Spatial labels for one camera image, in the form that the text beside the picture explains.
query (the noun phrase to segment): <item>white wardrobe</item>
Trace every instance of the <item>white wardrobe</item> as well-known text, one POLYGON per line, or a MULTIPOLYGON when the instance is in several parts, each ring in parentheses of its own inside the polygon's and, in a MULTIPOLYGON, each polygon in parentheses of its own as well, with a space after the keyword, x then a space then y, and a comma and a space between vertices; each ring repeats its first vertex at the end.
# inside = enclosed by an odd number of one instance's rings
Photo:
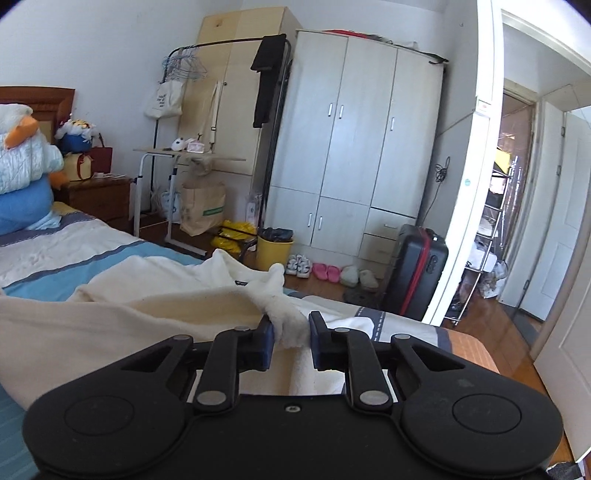
POLYGON ((443 66, 377 41, 300 31, 265 225, 294 253, 382 276, 427 180, 443 66))

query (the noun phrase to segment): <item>cable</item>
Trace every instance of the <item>cable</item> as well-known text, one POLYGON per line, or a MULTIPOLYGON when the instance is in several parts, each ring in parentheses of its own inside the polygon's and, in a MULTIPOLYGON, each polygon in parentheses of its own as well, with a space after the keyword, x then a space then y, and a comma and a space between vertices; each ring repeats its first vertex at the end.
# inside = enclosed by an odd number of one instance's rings
POLYGON ((442 167, 439 163, 437 163, 435 165, 435 183, 437 183, 437 190, 435 191, 435 197, 434 197, 433 201, 431 202, 431 205, 427 209, 427 213, 425 213, 423 223, 425 220, 427 220, 429 212, 431 211, 431 208, 433 208, 433 205, 435 204, 435 200, 437 200, 437 195, 439 195, 439 188, 441 187, 441 184, 447 178, 447 170, 449 168, 450 161, 451 161, 451 157, 447 157, 445 160, 445 167, 442 167))

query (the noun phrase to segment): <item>tote bag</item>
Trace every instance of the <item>tote bag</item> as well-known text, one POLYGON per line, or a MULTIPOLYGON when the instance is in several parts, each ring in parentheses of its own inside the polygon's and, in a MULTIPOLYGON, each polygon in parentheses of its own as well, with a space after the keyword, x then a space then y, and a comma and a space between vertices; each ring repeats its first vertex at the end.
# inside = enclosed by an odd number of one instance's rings
POLYGON ((183 86, 178 80, 161 83, 144 111, 146 116, 160 119, 182 115, 183 86))

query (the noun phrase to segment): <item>sneaker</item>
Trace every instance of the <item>sneaker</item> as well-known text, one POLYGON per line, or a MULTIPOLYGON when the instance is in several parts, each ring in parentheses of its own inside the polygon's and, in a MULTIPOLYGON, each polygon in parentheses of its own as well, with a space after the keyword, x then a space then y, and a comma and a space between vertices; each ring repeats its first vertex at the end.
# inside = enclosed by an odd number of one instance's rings
POLYGON ((306 257, 302 256, 297 264, 298 278, 310 278, 312 272, 312 262, 306 257))
POLYGON ((285 266, 286 275, 297 275, 297 265, 299 255, 290 255, 287 259, 287 265, 285 266))

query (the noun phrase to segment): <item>red stripe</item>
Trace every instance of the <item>red stripe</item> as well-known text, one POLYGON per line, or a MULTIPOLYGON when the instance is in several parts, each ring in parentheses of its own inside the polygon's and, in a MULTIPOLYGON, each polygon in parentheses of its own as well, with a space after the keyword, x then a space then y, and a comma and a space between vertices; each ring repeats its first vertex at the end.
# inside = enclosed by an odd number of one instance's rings
POLYGON ((421 276, 423 276, 423 271, 427 266, 427 260, 429 259, 429 253, 431 251, 431 238, 427 235, 427 232, 423 228, 420 228, 419 231, 423 237, 423 247, 421 248, 421 254, 418 257, 417 268, 414 271, 407 294, 404 297, 404 302, 402 307, 400 307, 400 312, 398 313, 399 315, 404 315, 406 313, 408 306, 410 305, 410 301, 413 299, 413 295, 417 290, 418 283, 421 281, 421 276))
POLYGON ((78 161, 76 162, 76 171, 78 172, 78 178, 81 180, 84 180, 82 178, 82 172, 80 171, 80 167, 84 163, 84 156, 84 154, 80 155, 80 157, 78 157, 78 161))

